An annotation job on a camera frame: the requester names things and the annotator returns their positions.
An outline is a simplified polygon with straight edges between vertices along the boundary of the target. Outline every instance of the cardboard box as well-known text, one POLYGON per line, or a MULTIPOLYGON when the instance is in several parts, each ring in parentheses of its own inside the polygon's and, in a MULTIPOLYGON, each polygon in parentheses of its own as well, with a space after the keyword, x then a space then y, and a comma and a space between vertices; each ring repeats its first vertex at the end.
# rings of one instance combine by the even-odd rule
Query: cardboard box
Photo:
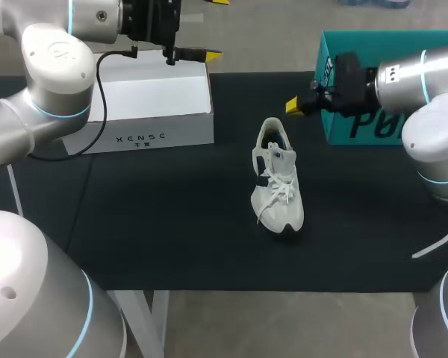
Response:
MULTIPOLYGON (((334 83, 332 61, 337 54, 355 51, 363 67, 377 67, 384 60, 415 54, 426 48, 448 45, 448 31, 324 31, 320 41, 315 79, 334 83)), ((406 118, 383 110, 344 118, 322 111, 327 140, 337 145, 399 145, 406 118)))
MULTIPOLYGON (((161 51, 140 51, 137 59, 107 57, 100 75, 108 123, 87 153, 214 143, 214 112, 204 63, 179 61, 168 66, 161 51)), ((68 153, 90 144, 102 120, 102 97, 95 85, 88 123, 63 138, 68 153)))

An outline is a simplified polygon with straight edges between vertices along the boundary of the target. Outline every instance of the black cable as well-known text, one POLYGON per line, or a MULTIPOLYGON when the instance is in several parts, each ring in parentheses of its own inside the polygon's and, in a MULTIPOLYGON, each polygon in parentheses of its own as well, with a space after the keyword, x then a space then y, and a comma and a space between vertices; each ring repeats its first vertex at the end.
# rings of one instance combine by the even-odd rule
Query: black cable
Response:
POLYGON ((108 120, 108 106, 106 105, 105 91, 103 90, 102 79, 99 75, 99 67, 102 64, 102 61, 106 57, 111 56, 112 54, 120 54, 122 56, 136 58, 137 57, 137 48, 133 48, 133 50, 131 50, 131 51, 109 51, 109 52, 106 52, 98 59, 98 62, 96 63, 96 80, 98 81, 99 92, 102 94, 104 115, 103 115, 102 127, 100 128, 95 139, 86 148, 81 149, 78 153, 74 153, 72 155, 67 155, 66 157, 44 158, 44 157, 38 157, 38 156, 30 153, 28 155, 30 158, 33 158, 35 160, 41 160, 43 162, 64 162, 65 160, 71 160, 71 159, 75 159, 76 157, 81 156, 85 151, 89 150, 91 147, 93 147, 96 144, 96 142, 98 142, 99 138, 103 134, 103 131, 105 130, 106 122, 108 120))

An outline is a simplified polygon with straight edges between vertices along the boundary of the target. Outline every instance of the shoe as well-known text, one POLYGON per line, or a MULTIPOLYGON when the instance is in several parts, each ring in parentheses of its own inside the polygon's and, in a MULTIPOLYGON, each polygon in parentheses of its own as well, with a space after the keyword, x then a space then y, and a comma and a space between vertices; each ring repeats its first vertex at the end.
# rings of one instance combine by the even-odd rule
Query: shoe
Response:
POLYGON ((252 151, 258 178, 251 202, 257 223, 279 235, 296 233, 304 224, 296 158, 281 121, 266 119, 252 151))

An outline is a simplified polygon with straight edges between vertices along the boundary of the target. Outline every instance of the gray floor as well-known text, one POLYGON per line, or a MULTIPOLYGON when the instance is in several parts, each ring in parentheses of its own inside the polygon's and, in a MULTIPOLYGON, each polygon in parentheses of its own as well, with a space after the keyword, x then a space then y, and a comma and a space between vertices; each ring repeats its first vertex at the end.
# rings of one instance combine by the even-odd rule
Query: gray floor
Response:
POLYGON ((411 358, 411 295, 173 292, 167 358, 411 358))
MULTIPOLYGON (((448 0, 414 0, 407 10, 344 7, 337 0, 183 0, 179 45, 224 55, 212 72, 314 68, 320 32, 448 29, 448 0)), ((128 48, 91 44, 94 51, 128 48)), ((0 75, 22 74, 19 46, 0 37, 0 75)), ((167 358, 410 358, 411 294, 173 292, 167 358)))

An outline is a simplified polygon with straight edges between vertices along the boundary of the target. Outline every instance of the table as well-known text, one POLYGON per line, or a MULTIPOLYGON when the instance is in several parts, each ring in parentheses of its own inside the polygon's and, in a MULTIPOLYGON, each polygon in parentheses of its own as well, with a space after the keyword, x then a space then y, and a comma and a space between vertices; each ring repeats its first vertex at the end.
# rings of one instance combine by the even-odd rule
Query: table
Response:
MULTIPOLYGON (((448 269, 448 206, 429 197, 399 146, 326 143, 319 116, 286 116, 311 72, 211 75, 215 145, 13 164, 25 217, 105 289, 419 292, 448 269), (282 119, 297 153, 302 237, 256 225, 252 148, 282 119)), ((0 97, 24 86, 0 78, 0 97)), ((64 154, 61 143, 41 155, 64 154)), ((5 171, 0 209, 15 210, 5 171)))

